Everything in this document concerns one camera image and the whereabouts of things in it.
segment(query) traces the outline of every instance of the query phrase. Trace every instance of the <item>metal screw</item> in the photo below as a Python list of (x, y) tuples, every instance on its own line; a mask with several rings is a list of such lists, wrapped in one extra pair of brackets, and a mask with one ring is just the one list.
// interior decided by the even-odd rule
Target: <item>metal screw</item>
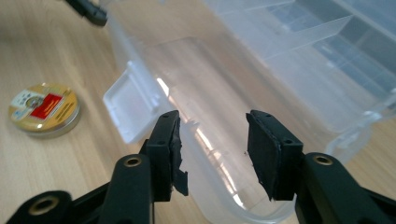
[(320, 165), (332, 165), (332, 159), (326, 156), (315, 156), (314, 161)]
[(58, 205), (59, 199), (55, 196), (49, 195), (38, 199), (29, 208), (29, 214), (32, 216), (40, 216), (48, 213), (51, 209)]
[(140, 163), (142, 163), (142, 159), (140, 159), (138, 157), (132, 157), (132, 158), (125, 160), (124, 165), (126, 167), (135, 167), (135, 166), (140, 165)]

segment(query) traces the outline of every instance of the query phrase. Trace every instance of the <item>clear plastic container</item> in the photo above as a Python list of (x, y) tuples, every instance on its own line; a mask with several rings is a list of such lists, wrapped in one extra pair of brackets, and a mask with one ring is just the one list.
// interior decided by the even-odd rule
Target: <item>clear plastic container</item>
[(304, 152), (341, 161), (368, 141), (373, 122), (395, 114), (396, 69), (384, 57), (396, 52), (391, 26), (356, 16), (349, 5), (102, 5), (125, 70), (104, 97), (110, 117), (130, 143), (161, 113), (179, 110), (182, 166), (190, 173), (191, 195), (212, 223), (273, 223), (292, 212), (293, 203), (268, 200), (246, 153), (251, 109), (277, 117), (304, 142)]

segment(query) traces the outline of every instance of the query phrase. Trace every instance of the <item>wooden table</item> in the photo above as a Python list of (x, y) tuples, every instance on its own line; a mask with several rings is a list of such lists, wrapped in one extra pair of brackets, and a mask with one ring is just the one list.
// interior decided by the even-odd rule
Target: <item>wooden table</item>
[[(0, 223), (38, 193), (62, 189), (74, 199), (106, 183), (115, 162), (136, 153), (111, 123), (102, 97), (120, 76), (105, 29), (81, 20), (65, 3), (0, 3)], [(41, 82), (70, 86), (82, 117), (70, 133), (41, 140), (7, 118), (11, 99)], [(346, 167), (366, 188), (396, 199), (396, 119), (377, 123), (370, 143)], [(192, 197), (156, 204), (158, 223), (207, 223)], [(291, 217), (285, 223), (296, 223)]]

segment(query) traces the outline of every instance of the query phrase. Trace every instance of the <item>tin can lid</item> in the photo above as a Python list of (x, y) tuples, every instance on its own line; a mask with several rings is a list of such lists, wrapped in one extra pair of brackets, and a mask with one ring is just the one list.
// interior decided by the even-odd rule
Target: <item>tin can lid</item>
[(78, 98), (64, 85), (42, 83), (21, 91), (8, 108), (8, 116), (21, 130), (30, 135), (63, 134), (76, 124)]

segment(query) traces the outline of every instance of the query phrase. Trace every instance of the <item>black plastic bracket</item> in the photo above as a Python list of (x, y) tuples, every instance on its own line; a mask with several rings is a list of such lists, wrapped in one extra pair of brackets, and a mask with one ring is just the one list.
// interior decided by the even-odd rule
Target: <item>black plastic bracket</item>
[(363, 189), (334, 157), (303, 144), (272, 115), (252, 110), (247, 151), (268, 197), (293, 200), (300, 223), (396, 223), (396, 202)]
[(169, 202), (173, 187), (189, 193), (187, 172), (179, 170), (179, 125), (178, 111), (163, 114), (140, 153), (118, 160), (109, 183), (74, 201), (65, 191), (44, 192), (7, 223), (153, 223), (154, 203)]
[(92, 24), (105, 26), (107, 14), (99, 6), (89, 0), (65, 0), (80, 16), (87, 18)]

